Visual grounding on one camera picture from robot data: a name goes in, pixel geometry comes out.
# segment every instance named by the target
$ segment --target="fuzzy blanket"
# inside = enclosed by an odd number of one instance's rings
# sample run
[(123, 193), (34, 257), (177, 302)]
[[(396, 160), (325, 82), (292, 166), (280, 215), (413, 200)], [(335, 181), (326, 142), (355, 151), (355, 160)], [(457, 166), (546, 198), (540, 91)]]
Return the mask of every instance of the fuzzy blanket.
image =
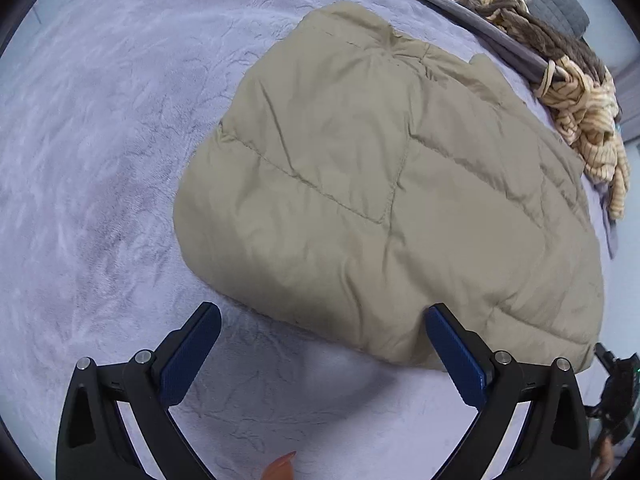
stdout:
[[(290, 450), (296, 480), (428, 478), (473, 419), (447, 375), (383, 365), (252, 314), (180, 257), (172, 204), (194, 149), (246, 69), (336, 1), (68, 0), (0, 79), (0, 413), (44, 480), (76, 360), (154, 348), (203, 300), (219, 304), (223, 331), (172, 413), (221, 480), (257, 479)], [(435, 10), (351, 1), (462, 59), (488, 53), (547, 121), (517, 73)]]

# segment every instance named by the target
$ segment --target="wall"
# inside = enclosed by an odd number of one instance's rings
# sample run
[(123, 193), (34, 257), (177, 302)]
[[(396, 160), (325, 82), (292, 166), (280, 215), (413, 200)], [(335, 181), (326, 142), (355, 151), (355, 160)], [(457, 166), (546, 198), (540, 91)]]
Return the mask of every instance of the wall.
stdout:
[(590, 25), (584, 40), (615, 76), (640, 54), (640, 43), (611, 0), (578, 0)]
[(626, 145), (631, 164), (631, 186), (625, 218), (618, 223), (618, 254), (612, 263), (610, 312), (602, 327), (602, 343), (614, 354), (628, 357), (640, 352), (640, 148)]
[(640, 138), (640, 57), (616, 76), (616, 97), (622, 109), (622, 139)]

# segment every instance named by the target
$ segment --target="quilted stitching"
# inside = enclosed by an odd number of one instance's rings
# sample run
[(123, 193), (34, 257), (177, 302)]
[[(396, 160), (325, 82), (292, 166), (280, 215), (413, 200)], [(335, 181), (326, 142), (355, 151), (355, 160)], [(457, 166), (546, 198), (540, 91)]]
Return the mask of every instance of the quilted stitching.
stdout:
[(528, 6), (533, 16), (576, 38), (581, 38), (589, 25), (578, 0), (532, 0)]

